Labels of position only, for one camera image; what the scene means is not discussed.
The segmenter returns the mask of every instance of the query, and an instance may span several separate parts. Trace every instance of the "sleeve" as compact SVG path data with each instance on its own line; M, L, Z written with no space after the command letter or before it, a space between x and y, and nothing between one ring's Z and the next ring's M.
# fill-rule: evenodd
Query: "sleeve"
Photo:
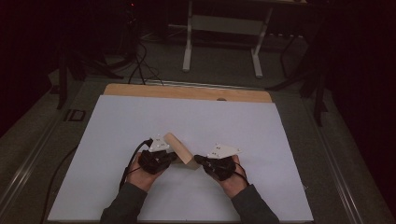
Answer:
M125 183L116 199L103 211L100 223L136 223L137 216L147 197L147 193L137 186Z
M275 224L279 219L262 199L254 185L247 186L231 199L233 207L245 224Z

